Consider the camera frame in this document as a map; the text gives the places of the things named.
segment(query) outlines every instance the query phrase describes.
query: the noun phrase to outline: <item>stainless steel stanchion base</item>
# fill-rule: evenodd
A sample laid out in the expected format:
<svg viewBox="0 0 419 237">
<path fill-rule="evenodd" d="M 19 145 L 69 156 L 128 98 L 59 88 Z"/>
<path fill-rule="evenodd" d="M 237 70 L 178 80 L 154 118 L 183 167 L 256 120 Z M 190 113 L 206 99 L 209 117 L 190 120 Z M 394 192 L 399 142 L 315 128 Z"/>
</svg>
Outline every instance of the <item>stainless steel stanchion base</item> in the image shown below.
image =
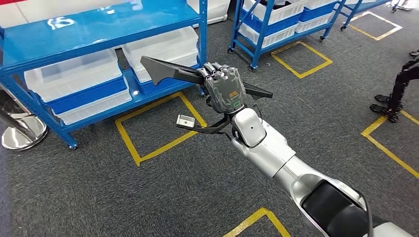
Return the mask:
<svg viewBox="0 0 419 237">
<path fill-rule="evenodd" d="M 22 151 L 29 149 L 39 143 L 48 132 L 46 125 L 36 116 L 29 116 L 22 119 L 18 119 L 19 123 L 33 131 L 35 139 L 31 140 L 18 129 L 14 127 L 8 127 L 1 136 L 1 144 L 10 150 Z"/>
</svg>

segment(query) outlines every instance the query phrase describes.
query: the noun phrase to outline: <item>shelf leg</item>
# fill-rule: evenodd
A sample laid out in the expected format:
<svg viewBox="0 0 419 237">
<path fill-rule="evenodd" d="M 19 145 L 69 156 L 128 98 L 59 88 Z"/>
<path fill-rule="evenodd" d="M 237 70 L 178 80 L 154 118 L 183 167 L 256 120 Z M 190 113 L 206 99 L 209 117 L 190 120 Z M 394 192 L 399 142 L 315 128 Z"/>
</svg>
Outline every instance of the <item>shelf leg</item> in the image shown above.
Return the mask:
<svg viewBox="0 0 419 237">
<path fill-rule="evenodd" d="M 263 17 L 262 27 L 259 32 L 259 39 L 257 40 L 256 48 L 254 49 L 253 60 L 250 64 L 249 70 L 257 68 L 257 62 L 259 61 L 260 54 L 262 52 L 262 44 L 265 38 L 266 29 L 268 28 L 269 18 L 271 17 L 271 12 L 274 7 L 274 1 L 268 1 L 266 6 L 265 16 Z"/>
<path fill-rule="evenodd" d="M 45 106 L 40 105 L 32 98 L 24 88 L 22 88 L 14 78 L 4 74 L 0 70 L 0 83 L 10 91 L 29 111 L 38 116 L 51 130 L 53 130 L 61 139 L 63 139 L 69 148 L 77 147 L 76 140 L 55 120 L 55 118 L 46 110 Z"/>
<path fill-rule="evenodd" d="M 242 6 L 243 6 L 243 0 L 237 0 L 236 1 L 236 11 L 234 13 L 233 32 L 231 33 L 231 41 L 230 41 L 230 46 L 229 46 L 229 49 L 228 49 L 229 53 L 233 52 L 234 49 L 236 48 L 236 43 L 234 42 L 234 40 L 237 39 L 238 29 L 236 29 L 236 28 L 239 24 L 240 11 L 242 9 Z"/>
<path fill-rule="evenodd" d="M 357 13 L 359 6 L 361 5 L 362 0 L 358 0 L 358 2 L 356 3 L 354 9 L 351 11 L 351 13 L 349 14 L 348 18 L 346 19 L 345 24 L 342 26 L 344 28 L 348 27 L 349 23 L 351 22 L 353 16 Z"/>
<path fill-rule="evenodd" d="M 340 2 L 339 7 L 335 10 L 335 14 L 333 15 L 333 18 L 330 21 L 332 23 L 332 25 L 330 25 L 330 27 L 326 28 L 326 31 L 325 31 L 325 33 L 323 34 L 323 37 L 322 37 L 323 39 L 327 38 L 327 36 L 329 35 L 329 32 L 332 29 L 332 26 L 335 24 L 336 19 L 339 16 L 340 12 L 342 11 L 343 6 L 345 5 L 345 3 L 346 3 L 346 0 L 342 0 Z"/>
<path fill-rule="evenodd" d="M 199 65 L 202 67 L 207 62 L 207 9 L 208 1 L 199 1 Z"/>
</svg>

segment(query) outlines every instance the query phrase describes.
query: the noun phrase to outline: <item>blue metal shelf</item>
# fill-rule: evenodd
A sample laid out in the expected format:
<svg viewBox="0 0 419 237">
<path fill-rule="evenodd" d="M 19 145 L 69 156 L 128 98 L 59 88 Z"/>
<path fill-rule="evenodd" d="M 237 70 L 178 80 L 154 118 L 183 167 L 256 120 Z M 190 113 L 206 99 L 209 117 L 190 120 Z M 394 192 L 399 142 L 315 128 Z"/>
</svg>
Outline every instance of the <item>blue metal shelf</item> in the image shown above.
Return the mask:
<svg viewBox="0 0 419 237">
<path fill-rule="evenodd" d="M 11 75 L 22 78 L 23 72 L 89 53 L 105 50 L 135 40 L 155 36 L 199 24 L 199 64 L 206 60 L 207 0 L 200 1 L 196 13 L 186 0 L 143 0 L 102 7 L 77 14 L 0 27 L 0 82 L 32 113 L 61 137 L 70 148 L 77 143 L 70 132 L 182 90 L 190 83 L 180 82 L 156 93 L 143 95 L 131 71 L 124 72 L 133 100 L 86 118 L 64 125 L 39 102 L 36 94 L 16 82 Z"/>
<path fill-rule="evenodd" d="M 345 5 L 344 7 L 350 10 L 349 15 L 341 12 L 342 15 L 344 15 L 345 17 L 347 17 L 346 22 L 343 24 L 343 26 L 341 27 L 341 30 L 344 30 L 348 27 L 349 23 L 351 22 L 352 18 L 354 17 L 355 14 L 358 14 L 360 12 L 363 11 L 367 11 L 371 8 L 377 7 L 377 6 L 381 6 L 387 2 L 391 2 L 391 0 L 377 0 L 376 2 L 368 2 L 368 3 L 362 3 L 362 0 L 359 0 L 356 4 L 348 4 Z M 400 0 L 397 1 L 397 3 L 393 6 L 393 12 L 396 11 L 397 9 L 397 5 L 399 4 Z"/>
<path fill-rule="evenodd" d="M 254 10 L 254 8 L 256 7 L 257 4 L 259 4 L 260 0 L 257 0 L 256 3 L 250 8 L 249 12 L 252 12 Z M 268 4 L 266 6 L 266 12 L 265 12 L 265 16 L 263 19 L 265 19 L 262 22 L 262 26 L 260 28 L 259 33 L 259 39 L 257 41 L 257 44 L 253 43 L 251 40 L 249 40 L 247 37 L 243 36 L 241 33 L 239 33 L 239 28 L 240 25 L 243 23 L 244 18 L 247 17 L 247 15 L 249 14 L 249 12 L 247 12 L 246 14 L 242 14 L 242 7 L 243 7 L 243 0 L 237 0 L 236 3 L 236 12 L 235 12 L 235 17 L 234 17 L 234 24 L 233 24 L 233 33 L 231 36 L 231 44 L 229 47 L 229 52 L 235 50 L 236 45 L 238 45 L 240 48 L 242 48 L 248 55 L 250 55 L 250 57 L 252 58 L 252 63 L 249 65 L 249 70 L 254 70 L 257 68 L 257 62 L 259 60 L 259 57 L 262 53 L 266 53 L 268 51 L 271 51 L 273 49 L 276 49 L 278 47 L 281 47 L 285 44 L 288 44 L 290 42 L 294 42 L 302 37 L 305 37 L 307 35 L 310 35 L 312 33 L 321 31 L 321 30 L 325 30 L 325 33 L 320 37 L 321 40 L 324 40 L 325 38 L 327 38 L 327 36 L 329 35 L 330 30 L 332 29 L 333 24 L 335 23 L 337 16 L 339 15 L 340 11 L 342 10 L 346 0 L 341 0 L 339 1 L 339 7 L 335 10 L 335 14 L 333 16 L 333 18 L 331 19 L 331 21 L 329 23 L 326 23 L 324 25 L 318 26 L 314 29 L 305 31 L 303 33 L 295 33 L 293 36 L 284 39 L 280 42 L 274 43 L 266 48 L 262 48 L 262 43 L 264 40 L 264 36 L 266 35 L 265 32 L 267 30 L 268 27 L 268 21 L 269 18 L 271 16 L 271 11 L 273 8 L 273 4 L 274 1 L 268 1 Z M 246 42 L 248 42 L 253 48 L 254 48 L 254 52 L 250 51 L 246 46 L 244 46 L 240 41 L 239 41 L 239 36 L 244 38 L 244 40 Z"/>
<path fill-rule="evenodd" d="M 329 27 L 331 27 L 333 25 L 333 23 L 326 23 L 326 24 L 324 24 L 324 25 L 321 25 L 321 26 L 318 26 L 318 27 L 316 27 L 316 28 L 313 28 L 313 29 L 311 29 L 311 30 L 308 30 L 308 31 L 305 31 L 305 32 L 303 32 L 303 33 L 295 33 L 292 37 L 290 37 L 290 38 L 287 38 L 287 39 L 284 39 L 284 40 L 282 40 L 282 41 L 279 41 L 279 42 L 277 42 L 277 43 L 275 43 L 275 44 L 273 44 L 273 45 L 270 45 L 270 46 L 268 46 L 268 47 L 266 47 L 266 48 L 263 48 L 260 52 L 261 53 L 266 53 L 266 52 L 269 52 L 269 51 L 272 51 L 272 50 L 274 50 L 274 49 L 276 49 L 276 48 L 279 48 L 279 47 L 281 47 L 281 46 L 283 46 L 283 45 L 285 45 L 285 44 L 288 44 L 289 42 L 293 42 L 293 41 L 297 41 L 298 39 L 300 39 L 300 38 L 303 38 L 303 37 L 306 37 L 307 35 L 311 35 L 312 33 L 315 33 L 315 32 L 318 32 L 318 31 L 321 31 L 321 30 L 324 30 L 324 29 L 326 29 L 326 28 L 329 28 Z M 249 40 L 247 37 L 245 37 L 245 36 L 243 36 L 240 32 L 238 33 L 247 43 L 249 43 L 249 44 L 251 44 L 254 48 L 256 48 L 257 47 L 257 45 L 256 44 L 254 44 L 251 40 Z"/>
<path fill-rule="evenodd" d="M 185 0 L 123 3 L 6 28 L 3 68 L 27 71 L 199 23 Z"/>
</svg>

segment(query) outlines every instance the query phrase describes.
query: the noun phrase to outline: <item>robotic hand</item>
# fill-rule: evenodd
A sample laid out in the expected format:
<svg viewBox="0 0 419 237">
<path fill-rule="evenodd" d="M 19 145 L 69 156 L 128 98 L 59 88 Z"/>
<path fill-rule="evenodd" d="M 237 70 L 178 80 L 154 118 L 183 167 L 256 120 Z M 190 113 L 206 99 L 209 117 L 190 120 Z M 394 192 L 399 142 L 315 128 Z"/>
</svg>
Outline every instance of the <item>robotic hand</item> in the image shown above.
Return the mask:
<svg viewBox="0 0 419 237">
<path fill-rule="evenodd" d="M 272 98 L 272 93 L 242 82 L 236 68 L 206 63 L 195 70 L 145 56 L 141 63 L 156 85 L 165 78 L 201 85 L 207 95 L 207 105 L 224 114 L 224 118 L 210 127 L 200 127 L 195 125 L 194 118 L 179 115 L 177 126 L 206 134 L 223 134 L 221 130 L 232 124 L 233 147 L 281 186 L 317 235 L 411 237 L 393 223 L 373 216 L 359 192 L 297 158 L 286 138 L 246 106 L 246 94 L 258 99 Z"/>
</svg>

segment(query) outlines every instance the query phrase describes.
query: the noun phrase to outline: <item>white plastic bin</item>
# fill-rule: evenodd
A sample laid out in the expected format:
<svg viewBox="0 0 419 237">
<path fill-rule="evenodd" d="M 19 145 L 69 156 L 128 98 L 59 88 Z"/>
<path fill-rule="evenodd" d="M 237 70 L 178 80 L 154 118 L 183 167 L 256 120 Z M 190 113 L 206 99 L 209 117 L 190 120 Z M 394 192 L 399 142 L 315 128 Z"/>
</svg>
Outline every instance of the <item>white plastic bin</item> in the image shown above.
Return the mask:
<svg viewBox="0 0 419 237">
<path fill-rule="evenodd" d="M 305 2 L 304 6 L 309 9 L 315 9 L 324 5 L 327 5 L 329 3 L 332 3 L 336 0 L 308 0 Z"/>
<path fill-rule="evenodd" d="M 376 2 L 377 0 L 362 0 L 362 3 Z M 346 0 L 345 5 L 357 4 L 358 0 Z"/>
<path fill-rule="evenodd" d="M 290 16 L 297 15 L 299 13 L 302 13 L 304 10 L 304 4 L 306 0 L 288 0 L 291 2 L 290 5 L 281 7 L 276 10 L 272 10 L 271 17 L 269 18 L 268 25 L 273 24 L 278 21 L 282 21 Z M 256 3 L 255 0 L 245 0 L 245 3 L 243 4 L 243 9 L 246 11 L 249 11 L 250 8 Z M 265 12 L 266 12 L 266 6 L 262 4 L 258 4 L 252 14 L 259 18 L 259 20 L 263 21 L 265 18 Z"/>
<path fill-rule="evenodd" d="M 190 52 L 184 53 L 181 56 L 170 55 L 170 57 L 171 58 L 157 58 L 157 59 L 169 61 L 169 62 L 176 63 L 179 65 L 187 66 L 187 67 L 191 67 L 198 64 L 197 62 L 198 50 L 196 48 Z M 138 63 L 132 68 L 134 69 L 134 72 L 137 75 L 137 78 L 140 81 L 140 83 L 144 83 L 151 80 L 150 75 L 148 75 L 147 70 L 144 68 L 142 64 Z"/>
<path fill-rule="evenodd" d="M 313 20 L 309 20 L 305 22 L 299 21 L 295 32 L 301 33 L 304 31 L 311 30 L 315 27 L 321 26 L 323 24 L 326 24 L 329 21 L 329 18 L 331 15 L 332 13 L 324 15 L 324 16 L 320 16 L 320 17 L 314 18 Z"/>
<path fill-rule="evenodd" d="M 262 48 L 266 48 L 270 45 L 273 45 L 276 42 L 279 42 L 281 40 L 284 40 L 288 37 L 291 37 L 294 35 L 294 31 L 297 28 L 298 24 L 288 27 L 284 30 L 281 30 L 277 33 L 274 33 L 270 36 L 266 36 L 263 39 L 263 43 L 262 43 Z M 250 39 L 254 44 L 257 44 L 257 40 L 259 39 L 259 33 L 256 32 L 254 29 L 252 29 L 250 26 L 246 25 L 246 24 L 242 24 L 240 26 L 239 32 L 247 37 L 248 39 Z"/>
<path fill-rule="evenodd" d="M 197 42 L 198 35 L 195 30 L 192 27 L 185 27 L 127 43 L 122 46 L 122 50 L 129 64 L 136 68 L 142 56 L 167 60 L 195 50 Z"/>
<path fill-rule="evenodd" d="M 26 85 L 44 102 L 122 76 L 113 49 L 91 53 L 25 72 Z"/>
<path fill-rule="evenodd" d="M 187 0 L 188 4 L 199 13 L 199 0 Z M 208 24 L 227 20 L 227 10 L 230 0 L 208 0 Z"/>
<path fill-rule="evenodd" d="M 132 100 L 132 97 L 129 93 L 128 83 L 125 78 L 124 81 L 127 86 L 127 89 L 124 91 L 85 104 L 83 106 L 77 107 L 75 109 L 69 110 L 58 115 L 56 115 L 54 112 L 53 114 L 62 119 L 66 125 L 69 125 L 77 121 L 86 119 L 90 116 L 109 110 L 111 108 L 114 108 L 116 106 L 122 105 L 126 102 L 129 102 Z"/>
</svg>

